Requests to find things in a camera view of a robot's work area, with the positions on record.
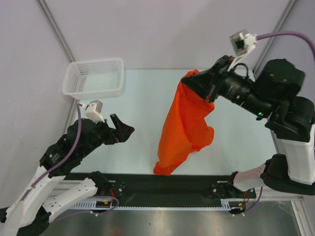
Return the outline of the orange t shirt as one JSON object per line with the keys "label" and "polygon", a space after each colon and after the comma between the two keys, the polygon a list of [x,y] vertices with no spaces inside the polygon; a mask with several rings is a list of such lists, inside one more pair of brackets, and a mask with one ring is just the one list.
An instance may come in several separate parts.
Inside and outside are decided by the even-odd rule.
{"label": "orange t shirt", "polygon": [[215,109],[193,90],[179,82],[172,105],[163,125],[158,146],[158,162],[153,173],[169,176],[193,152],[210,145],[215,136],[205,117]]}

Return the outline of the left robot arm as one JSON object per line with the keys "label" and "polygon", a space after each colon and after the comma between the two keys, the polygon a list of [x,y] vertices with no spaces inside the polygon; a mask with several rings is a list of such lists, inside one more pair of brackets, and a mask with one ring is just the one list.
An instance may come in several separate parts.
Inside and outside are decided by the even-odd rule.
{"label": "left robot arm", "polygon": [[101,145],[126,142],[135,131],[111,114],[114,127],[106,121],[79,118],[67,132],[47,148],[36,172],[18,200],[0,210],[4,224],[2,236],[39,236],[61,213],[89,197],[103,197],[109,189],[108,179],[99,171],[92,172],[77,186],[50,198],[52,190],[82,160]]}

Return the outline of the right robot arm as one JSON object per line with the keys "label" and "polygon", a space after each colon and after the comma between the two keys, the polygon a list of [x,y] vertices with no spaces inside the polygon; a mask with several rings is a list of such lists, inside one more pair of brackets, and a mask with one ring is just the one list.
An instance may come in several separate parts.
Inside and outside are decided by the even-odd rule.
{"label": "right robot arm", "polygon": [[315,106],[298,95],[305,73],[285,59],[268,61],[256,80],[240,76],[232,65],[232,57],[223,56],[209,69],[188,75],[182,82],[204,102],[219,96],[267,119],[283,146],[259,167],[233,172],[227,192],[239,197],[245,191],[267,186],[285,193],[312,196],[315,193]]}

